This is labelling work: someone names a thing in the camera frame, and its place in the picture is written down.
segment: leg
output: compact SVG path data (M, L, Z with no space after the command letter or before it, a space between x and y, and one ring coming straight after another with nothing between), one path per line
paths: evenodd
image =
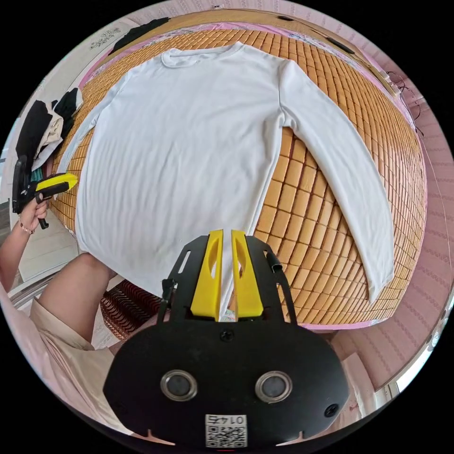
M88 253L69 262L39 297L39 304L91 343L110 269Z

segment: cable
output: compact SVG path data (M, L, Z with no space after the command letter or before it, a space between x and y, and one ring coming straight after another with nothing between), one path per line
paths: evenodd
M401 91L400 99L401 99L402 103L404 104L405 108L407 109L408 113L411 115L412 118L413 118L413 114L411 113L411 110L410 110L407 102L405 101L405 98L402 97L404 89L407 89L408 91L410 91L413 94L413 96L415 97L415 100L416 100L416 103L417 103L416 105L419 107L418 115L416 116L416 118L413 118L413 120L416 121L419 118L419 116L421 115L421 104L419 103L419 100L417 99L417 96L415 95L415 92L405 85L405 80L403 79L403 77L401 75L395 73L394 71L387 71L386 74L388 74L388 75L389 74L394 74L395 76L400 77L400 79L402 81L402 84L403 84L402 87L398 87L398 89Z

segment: screw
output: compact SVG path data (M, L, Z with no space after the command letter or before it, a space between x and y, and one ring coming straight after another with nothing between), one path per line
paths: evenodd
M224 330L221 332L221 340L223 342L230 342L233 340L233 338L235 337L234 333L232 330Z
M334 404L330 405L325 410L325 417L332 418L337 413L338 409L339 409L339 405L338 404L334 403Z

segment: bed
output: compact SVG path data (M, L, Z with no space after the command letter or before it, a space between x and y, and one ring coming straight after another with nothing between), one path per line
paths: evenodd
M232 15L223 17L242 20ZM282 32L270 29L276 27L274 22L262 23L267 29L260 29L258 19L246 19L250 26L243 28L231 23L224 28L213 27L214 22L207 20L198 25L187 20L185 28L176 28L172 19L127 49L105 56L84 79L84 105L54 159L53 170L78 126L107 90L129 69L167 49L217 47L241 41L293 59L349 117L375 161L393 216L395 277L371 306L361 258L342 212L310 152L289 129L283 130L278 165L255 236L267 242L284 264L302 326L352 329L385 320L393 315L411 279L426 218L425 170L412 119L357 59L313 36L285 31L281 23ZM260 21L265 21L263 14ZM68 172L80 175L91 136L88 134L79 146ZM51 210L71 232L76 199L77 187L51 204Z

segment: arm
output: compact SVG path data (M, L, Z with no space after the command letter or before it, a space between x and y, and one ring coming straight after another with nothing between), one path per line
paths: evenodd
M6 292L11 290L19 268L19 262L32 232L38 227L39 219L46 217L47 203L32 200L22 211L19 222L0 247L0 282Z

